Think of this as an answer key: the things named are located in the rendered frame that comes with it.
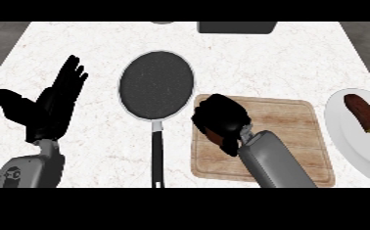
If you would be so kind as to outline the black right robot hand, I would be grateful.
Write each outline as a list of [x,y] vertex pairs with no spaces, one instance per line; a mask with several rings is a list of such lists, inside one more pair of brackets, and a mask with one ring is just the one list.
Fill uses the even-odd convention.
[[234,157],[239,150],[240,131],[252,120],[242,105],[221,94],[212,94],[194,108],[191,122],[205,135],[212,130],[222,138],[218,146],[222,152]]

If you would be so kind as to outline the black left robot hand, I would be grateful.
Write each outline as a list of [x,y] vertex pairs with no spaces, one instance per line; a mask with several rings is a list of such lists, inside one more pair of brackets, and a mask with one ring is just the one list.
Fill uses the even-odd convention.
[[0,89],[0,108],[7,119],[26,127],[26,142],[56,141],[66,132],[75,102],[88,74],[79,58],[71,55],[50,87],[32,101],[9,89]]

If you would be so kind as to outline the brown cupcake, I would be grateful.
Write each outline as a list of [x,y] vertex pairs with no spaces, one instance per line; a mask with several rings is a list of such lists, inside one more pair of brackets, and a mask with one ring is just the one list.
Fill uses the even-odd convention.
[[212,130],[205,129],[205,136],[215,145],[222,145],[224,138]]

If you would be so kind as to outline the wooden cutting board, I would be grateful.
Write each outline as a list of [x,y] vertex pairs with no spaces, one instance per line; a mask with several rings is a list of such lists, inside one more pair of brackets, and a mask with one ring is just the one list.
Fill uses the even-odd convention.
[[[334,184],[333,166],[321,128],[309,102],[230,96],[248,111],[252,132],[271,131],[284,143],[315,185]],[[191,128],[190,171],[199,178],[255,182],[239,158],[230,157]]]

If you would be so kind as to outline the dark grey frying pan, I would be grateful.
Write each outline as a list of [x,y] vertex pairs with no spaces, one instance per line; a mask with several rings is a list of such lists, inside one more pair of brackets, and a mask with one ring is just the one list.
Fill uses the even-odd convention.
[[119,101],[127,112],[152,124],[152,187],[163,188],[162,122],[184,108],[193,92],[193,72],[184,58],[153,51],[127,66],[119,82]]

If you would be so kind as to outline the white plate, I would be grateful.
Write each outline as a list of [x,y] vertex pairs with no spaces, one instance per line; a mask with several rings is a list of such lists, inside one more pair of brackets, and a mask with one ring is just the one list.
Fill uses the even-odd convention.
[[336,91],[327,101],[324,119],[333,145],[342,156],[370,179],[370,133],[367,133],[360,122],[343,103],[346,94],[358,95],[370,104],[370,91],[346,88]]

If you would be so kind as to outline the dark grey appliance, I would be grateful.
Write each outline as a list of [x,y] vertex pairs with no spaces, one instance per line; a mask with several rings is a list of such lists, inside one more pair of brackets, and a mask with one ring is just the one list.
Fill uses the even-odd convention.
[[199,33],[215,34],[270,34],[276,22],[199,22]]

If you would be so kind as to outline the dark brown sausage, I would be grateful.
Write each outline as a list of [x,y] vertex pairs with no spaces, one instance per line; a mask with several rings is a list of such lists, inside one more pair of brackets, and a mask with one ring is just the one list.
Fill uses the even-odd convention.
[[346,94],[343,96],[343,104],[354,114],[362,130],[370,133],[370,104],[357,94]]

